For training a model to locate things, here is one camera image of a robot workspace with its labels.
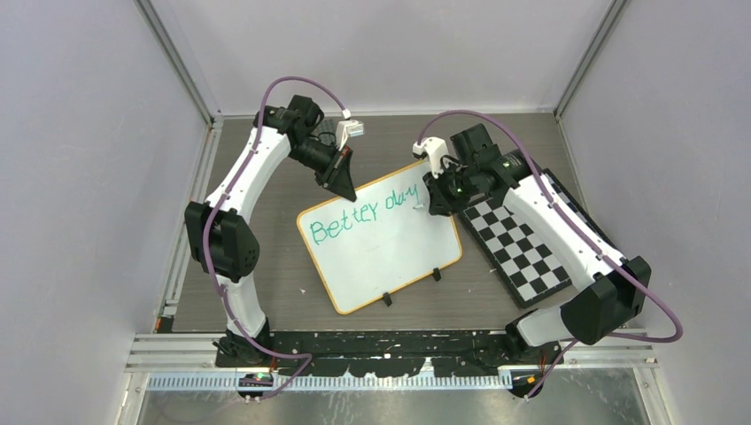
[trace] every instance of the cable connector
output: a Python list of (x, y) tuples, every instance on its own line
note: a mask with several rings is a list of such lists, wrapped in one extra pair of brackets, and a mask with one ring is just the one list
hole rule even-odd
[(365, 125), (357, 120), (339, 121), (337, 124), (337, 148), (341, 151), (347, 144), (347, 139), (365, 134)]
[(412, 145), (412, 156), (415, 159), (427, 158), (430, 162), (430, 172), (433, 173), (435, 179), (444, 172), (441, 159), (446, 155), (448, 155), (448, 148), (445, 140), (440, 137), (428, 137)]

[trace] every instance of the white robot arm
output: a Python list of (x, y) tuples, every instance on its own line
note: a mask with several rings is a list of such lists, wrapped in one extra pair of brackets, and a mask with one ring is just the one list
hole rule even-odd
[[(451, 139), (458, 159), (448, 155), (445, 141), (437, 137), (413, 146), (416, 158), (430, 162), (431, 171), (423, 177), (430, 193), (430, 213), (461, 212), (476, 195), (502, 199), (503, 206), (523, 217), (547, 245), (579, 292), (567, 303), (533, 311), (510, 323), (507, 334), (512, 340), (512, 352), (523, 353), (571, 337), (595, 344), (641, 311), (644, 294), (602, 260), (603, 256), (619, 259), (616, 264), (646, 286), (651, 270), (641, 257), (626, 260), (620, 251), (592, 232), (543, 179), (547, 191), (553, 194), (553, 201), (549, 202), (520, 152), (502, 155), (482, 124)], [(602, 253), (596, 254), (554, 210), (554, 205), (596, 241)]]
[[(312, 133), (323, 119), (323, 113), (310, 98), (294, 96), (287, 108), (267, 107), (260, 143), (252, 150), (258, 117), (248, 143), (236, 163), (205, 203), (191, 202), (185, 210), (190, 250), (193, 259), (205, 267), (201, 233), (209, 212), (225, 193), (231, 179), (249, 155), (253, 160), (235, 183), (212, 224), (211, 256), (219, 284), (227, 289), (232, 312), (243, 328), (253, 337), (267, 327), (261, 310), (252, 270), (259, 259), (259, 243), (248, 223), (261, 191), (275, 169), (287, 158), (294, 158), (315, 171), (315, 180), (324, 189), (354, 201), (356, 195), (350, 176), (352, 150), (345, 145), (348, 137), (361, 135), (364, 127), (357, 120), (343, 120), (337, 125), (337, 142), (321, 142)], [(242, 340), (243, 334), (228, 318), (228, 337)]]

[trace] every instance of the white wall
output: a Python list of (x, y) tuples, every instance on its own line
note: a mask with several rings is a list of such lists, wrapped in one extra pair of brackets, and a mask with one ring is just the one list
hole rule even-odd
[[(287, 74), (359, 112), (552, 110), (610, 0), (154, 3), (204, 98), (237, 115)], [(293, 84), (273, 100), (298, 92), (317, 95)]]
[(113, 423), (205, 127), (131, 1), (0, 13), (0, 416)]
[[(751, 4), (634, 1), (564, 124), (592, 215), (685, 337), (655, 347), (680, 416), (748, 423)], [(671, 332), (653, 305), (641, 320)]]

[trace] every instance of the whiteboard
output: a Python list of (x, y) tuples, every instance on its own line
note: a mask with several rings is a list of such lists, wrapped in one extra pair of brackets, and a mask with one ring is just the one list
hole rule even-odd
[(428, 214), (418, 162), (300, 213), (298, 229), (331, 303), (349, 314), (461, 258), (453, 218)]

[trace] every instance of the checkerboard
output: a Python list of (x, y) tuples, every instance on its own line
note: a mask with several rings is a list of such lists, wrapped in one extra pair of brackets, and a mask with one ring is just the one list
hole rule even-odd
[[(543, 173), (561, 199), (589, 228), (609, 240), (592, 223), (574, 198), (550, 171)], [(501, 281), (521, 308), (527, 308), (571, 284), (561, 262), (518, 215), (496, 198), (481, 199), (465, 209), (461, 222), (477, 240)]]

